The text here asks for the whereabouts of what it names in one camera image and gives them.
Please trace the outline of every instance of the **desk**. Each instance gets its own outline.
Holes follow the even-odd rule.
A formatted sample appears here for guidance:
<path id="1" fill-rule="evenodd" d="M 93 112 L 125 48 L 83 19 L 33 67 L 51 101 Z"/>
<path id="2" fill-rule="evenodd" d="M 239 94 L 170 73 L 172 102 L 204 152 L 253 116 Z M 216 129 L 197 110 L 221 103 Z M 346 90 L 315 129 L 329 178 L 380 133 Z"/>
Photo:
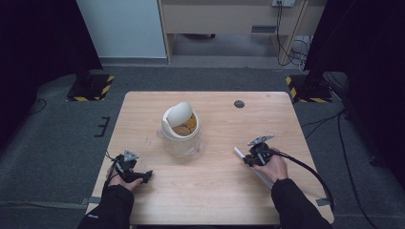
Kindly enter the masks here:
<path id="1" fill-rule="evenodd" d="M 245 107 L 234 102 L 243 100 Z M 202 154 L 178 158 L 167 152 L 158 134 L 164 112 L 183 101 L 200 117 Z M 249 225 L 278 224 L 279 216 L 264 183 L 233 151 L 247 152 L 247 142 L 273 134 L 270 146 L 315 168 L 290 98 L 264 92 L 131 92 L 125 96 L 108 151 L 128 148 L 140 155 L 136 172 L 153 170 L 147 184 L 137 187 L 131 224 Z M 105 158 L 93 197 L 100 197 L 110 159 Z M 288 162 L 295 180 L 315 205 L 325 193 L 317 179 Z M 90 204 L 88 211 L 95 207 Z M 318 207 L 333 222 L 329 206 Z"/>
<path id="2" fill-rule="evenodd" d="M 287 53 L 296 35 L 315 33 L 326 1 L 295 0 L 293 7 L 283 8 L 279 34 Z M 278 8 L 270 0 L 159 0 L 159 5 L 169 62 L 178 33 L 267 34 L 278 52 L 275 31 L 252 31 L 255 26 L 277 28 Z M 288 62 L 284 51 L 279 59 Z"/>

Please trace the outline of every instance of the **power strip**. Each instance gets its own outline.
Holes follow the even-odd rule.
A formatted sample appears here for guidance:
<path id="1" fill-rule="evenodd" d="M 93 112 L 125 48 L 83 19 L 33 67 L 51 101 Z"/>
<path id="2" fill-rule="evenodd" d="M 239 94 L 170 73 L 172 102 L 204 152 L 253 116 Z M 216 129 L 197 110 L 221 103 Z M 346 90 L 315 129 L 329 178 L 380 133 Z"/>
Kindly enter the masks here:
<path id="1" fill-rule="evenodd" d="M 279 7 L 280 2 L 283 4 L 283 7 L 291 8 L 295 4 L 295 0 L 272 0 L 272 7 Z"/>

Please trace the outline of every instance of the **person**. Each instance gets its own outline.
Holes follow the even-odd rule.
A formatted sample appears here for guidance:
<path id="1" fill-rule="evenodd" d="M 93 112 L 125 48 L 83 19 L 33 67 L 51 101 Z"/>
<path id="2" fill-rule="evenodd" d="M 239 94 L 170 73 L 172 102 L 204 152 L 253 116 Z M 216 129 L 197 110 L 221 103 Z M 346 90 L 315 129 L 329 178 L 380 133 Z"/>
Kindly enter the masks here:
<path id="1" fill-rule="evenodd" d="M 253 169 L 264 174 L 273 183 L 271 198 L 280 215 L 283 229 L 329 229 L 332 228 L 304 193 L 288 178 L 287 164 L 281 156 L 272 156 L 265 166 L 254 165 Z M 134 204 L 133 191 L 142 183 L 142 178 L 126 183 L 117 172 L 101 197 L 99 205 L 83 217 L 78 228 L 129 228 L 129 217 Z"/>

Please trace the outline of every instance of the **wall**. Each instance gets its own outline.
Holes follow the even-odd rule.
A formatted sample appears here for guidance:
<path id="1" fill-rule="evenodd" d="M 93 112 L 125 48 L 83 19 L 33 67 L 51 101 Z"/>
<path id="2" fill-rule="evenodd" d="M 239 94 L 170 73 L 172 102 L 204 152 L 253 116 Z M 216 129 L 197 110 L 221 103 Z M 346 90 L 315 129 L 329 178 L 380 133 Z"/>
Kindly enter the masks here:
<path id="1" fill-rule="evenodd" d="M 166 58 L 157 0 L 77 0 L 99 57 Z"/>

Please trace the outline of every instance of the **black sleeve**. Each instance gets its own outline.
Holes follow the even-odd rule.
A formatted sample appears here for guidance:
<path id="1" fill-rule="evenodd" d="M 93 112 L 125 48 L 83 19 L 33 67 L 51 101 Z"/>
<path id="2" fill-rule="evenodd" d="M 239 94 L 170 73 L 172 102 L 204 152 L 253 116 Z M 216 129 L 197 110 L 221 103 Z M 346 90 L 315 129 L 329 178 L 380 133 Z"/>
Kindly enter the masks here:
<path id="1" fill-rule="evenodd" d="M 271 189 L 271 198 L 283 229 L 332 228 L 292 179 L 277 180 Z"/>
<path id="2" fill-rule="evenodd" d="M 108 187 L 99 205 L 83 217 L 77 228 L 129 228 L 134 195 L 120 185 Z"/>

